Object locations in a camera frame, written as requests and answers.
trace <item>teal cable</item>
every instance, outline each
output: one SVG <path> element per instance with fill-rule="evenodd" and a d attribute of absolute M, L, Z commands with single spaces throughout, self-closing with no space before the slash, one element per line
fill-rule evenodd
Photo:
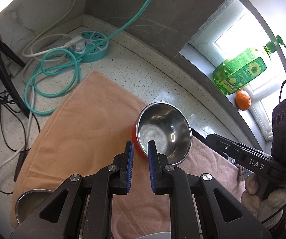
<path fill-rule="evenodd" d="M 116 32 L 114 32 L 113 34 L 111 34 L 110 36 L 108 36 L 107 38 L 105 38 L 104 40 L 100 41 L 95 47 L 92 47 L 88 53 L 92 52 L 96 47 L 98 47 L 99 45 L 101 45 L 102 43 L 110 40 L 111 38 L 113 38 L 114 36 L 116 36 L 117 34 L 119 34 L 121 31 L 123 31 L 124 29 L 126 29 L 129 25 L 131 25 L 135 20 L 137 20 L 137 18 L 140 17 L 140 15 L 145 11 L 146 7 L 150 4 L 152 0 L 146 0 L 146 2 L 143 4 L 143 6 L 141 7 L 141 9 L 134 15 L 134 17 L 132 19 L 130 19 L 127 23 L 125 23 L 121 28 L 119 28 Z M 47 59 L 51 59 L 51 58 L 54 58 L 54 57 L 59 57 L 59 56 L 62 56 L 61 54 L 60 55 L 52 55 L 52 56 L 49 56 L 51 53 L 53 52 L 57 52 L 57 51 L 61 51 L 61 52 L 65 52 L 67 53 L 68 57 L 70 57 L 70 59 L 72 60 L 71 63 L 68 63 L 68 64 L 65 64 L 65 65 L 61 65 L 61 66 L 56 66 L 56 67 L 50 67 L 50 68 L 44 68 L 44 61 L 47 60 Z M 24 103 L 25 105 L 27 106 L 27 108 L 35 113 L 35 114 L 38 114 L 38 115 L 49 115 L 49 114 L 52 114 L 56 108 L 54 109 L 51 109 L 49 111 L 44 111 L 44 112 L 41 112 L 41 111 L 37 111 L 35 109 L 33 109 L 30 105 L 29 105 L 29 102 L 28 102 L 28 99 L 27 99 L 27 91 L 28 91 L 28 88 L 30 86 L 30 83 L 32 82 L 32 85 L 34 87 L 34 90 L 35 92 L 37 92 L 38 94 L 40 94 L 41 96 L 43 97 L 46 97 L 46 98 L 56 98 L 56 97 L 59 97 L 59 96 L 63 96 L 65 95 L 69 89 L 72 87 L 73 83 L 75 82 L 76 78 L 77 78 L 77 83 L 80 83 L 81 82 L 81 70 L 80 70 L 80 67 L 78 66 L 78 62 L 80 62 L 82 60 L 82 55 L 78 56 L 77 58 L 75 58 L 75 56 L 69 51 L 69 50 L 66 50 L 66 49 L 63 49 L 63 48 L 55 48 L 51 51 L 49 51 L 48 53 L 46 53 L 44 55 L 44 57 L 42 58 L 41 62 L 35 67 L 34 69 L 34 72 L 33 72 L 33 75 L 32 77 L 29 79 L 29 81 L 27 82 L 27 84 L 25 85 L 25 88 L 24 88 Z M 67 87 L 65 87 L 62 91 L 58 92 L 58 93 L 54 93 L 54 94 L 47 94 L 47 93 L 44 93 L 42 92 L 38 87 L 37 87 L 37 84 L 35 82 L 35 78 L 37 76 L 39 76 L 40 74 L 45 74 L 46 76 L 54 76 L 54 75 L 57 75 L 59 73 L 61 73 L 62 71 L 64 71 L 66 68 L 70 67 L 74 65 L 74 75 L 73 75 L 73 78 L 72 80 L 70 81 L 70 83 L 68 84 Z"/>

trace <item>hand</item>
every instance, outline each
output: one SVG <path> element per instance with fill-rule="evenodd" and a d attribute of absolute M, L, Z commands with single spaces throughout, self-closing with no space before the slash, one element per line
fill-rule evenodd
<path fill-rule="evenodd" d="M 268 198 L 261 201 L 256 195 L 259 188 L 258 175 L 252 173 L 245 180 L 245 191 L 241 196 L 241 202 L 260 222 L 264 221 L 286 203 L 286 190 L 278 189 L 269 194 Z M 280 211 L 271 220 L 264 223 L 267 229 L 275 226 L 281 219 L 283 211 Z"/>

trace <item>dish soap bottle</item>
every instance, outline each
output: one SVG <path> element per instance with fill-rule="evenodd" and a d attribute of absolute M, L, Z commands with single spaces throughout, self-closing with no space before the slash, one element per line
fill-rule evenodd
<path fill-rule="evenodd" d="M 259 76 L 266 70 L 262 57 L 267 54 L 270 58 L 270 54 L 276 51 L 277 44 L 286 48 L 280 36 L 277 35 L 276 39 L 275 42 L 267 42 L 266 46 L 263 46 L 264 49 L 248 48 L 234 59 L 227 59 L 216 67 L 213 79 L 217 88 L 224 95 L 230 95 Z"/>

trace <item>tripod leg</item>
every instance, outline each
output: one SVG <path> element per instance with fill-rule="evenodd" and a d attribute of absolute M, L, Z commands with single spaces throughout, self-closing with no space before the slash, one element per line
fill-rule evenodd
<path fill-rule="evenodd" d="M 0 42 L 0 50 L 19 66 L 25 67 L 25 63 L 2 41 Z"/>
<path fill-rule="evenodd" d="M 10 76 L 8 75 L 8 72 L 4 66 L 3 60 L 1 58 L 1 53 L 0 53 L 0 80 L 2 81 L 5 89 L 9 92 L 11 95 L 12 99 L 15 101 L 18 101 L 20 103 L 17 103 L 17 105 L 21 108 L 22 107 L 22 112 L 23 114 L 28 118 L 29 117 L 29 109 L 25 106 L 23 100 L 21 99 L 18 91 L 14 87 Z"/>

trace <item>bowl rim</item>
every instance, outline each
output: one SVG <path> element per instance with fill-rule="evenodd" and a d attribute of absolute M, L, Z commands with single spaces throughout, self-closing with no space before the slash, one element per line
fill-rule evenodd
<path fill-rule="evenodd" d="M 20 224 L 20 221 L 19 221 L 19 218 L 18 218 L 18 205 L 19 205 L 19 202 L 21 201 L 21 199 L 25 195 L 30 194 L 32 192 L 50 192 L 50 193 L 52 193 L 53 191 L 51 191 L 51 190 L 44 190 L 44 189 L 34 189 L 34 190 L 26 191 L 20 197 L 18 197 L 18 199 L 16 200 L 16 221 L 18 222 L 18 224 Z"/>
<path fill-rule="evenodd" d="M 189 146 L 189 148 L 188 148 L 188 152 L 187 152 L 187 154 L 184 156 L 184 158 L 183 158 L 182 160 L 180 160 L 179 162 L 173 164 L 173 165 L 178 165 L 178 164 L 182 163 L 182 162 L 187 158 L 187 156 L 188 156 L 188 154 L 189 154 L 189 152 L 190 152 L 190 149 L 191 149 L 191 147 L 192 147 L 193 135 L 192 135 L 192 129 L 191 129 L 191 127 L 190 127 L 190 124 L 189 124 L 187 118 L 186 118 L 186 117 L 184 116 L 184 114 L 183 114 L 177 107 L 175 107 L 173 104 L 170 104 L 170 103 L 167 103 L 167 102 L 164 102 L 164 101 L 161 101 L 161 102 L 153 102 L 153 103 L 151 103 L 151 104 L 148 104 L 148 105 L 141 111 L 141 113 L 140 113 L 140 115 L 139 115 L 139 117 L 138 117 L 138 119 L 137 119 L 137 121 L 136 121 L 136 127 L 135 127 L 135 130 L 136 130 L 136 140 L 138 141 L 138 144 L 139 144 L 139 147 L 140 147 L 141 151 L 144 153 L 144 155 L 145 155 L 146 157 L 148 157 L 147 153 L 144 151 L 144 149 L 143 149 L 143 147 L 142 147 L 142 143 L 141 143 L 141 140 L 140 140 L 140 137 L 139 137 L 139 123 L 140 123 L 140 121 L 141 121 L 141 118 L 142 118 L 144 112 L 145 112 L 148 108 L 150 108 L 150 107 L 152 107 L 152 106 L 154 106 L 154 105 L 156 105 L 156 104 L 166 104 L 166 105 L 168 105 L 168 106 L 173 107 L 175 110 L 177 110 L 177 111 L 183 116 L 183 118 L 185 119 L 185 121 L 186 121 L 186 123 L 187 123 L 187 126 L 188 126 L 188 129 L 189 129 L 189 131 L 190 131 L 190 146 Z"/>

